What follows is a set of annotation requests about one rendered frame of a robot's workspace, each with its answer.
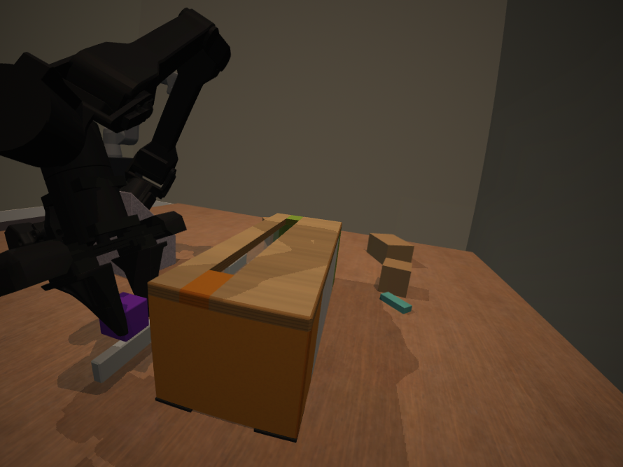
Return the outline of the teal rectangular block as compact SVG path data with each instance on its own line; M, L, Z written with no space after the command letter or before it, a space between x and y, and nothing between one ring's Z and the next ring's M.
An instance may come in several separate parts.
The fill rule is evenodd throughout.
M412 306L410 304L408 304L404 300L401 300L392 293L382 293L380 295L380 300L384 301L387 305L392 306L394 309L402 312L403 314L412 311Z

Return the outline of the purple cube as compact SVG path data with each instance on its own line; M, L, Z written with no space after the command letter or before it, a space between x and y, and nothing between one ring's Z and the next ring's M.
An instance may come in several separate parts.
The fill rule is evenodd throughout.
M148 299L126 292L122 292L119 295L127 321L128 334L126 336L117 336L99 319L101 334L127 342L149 325Z

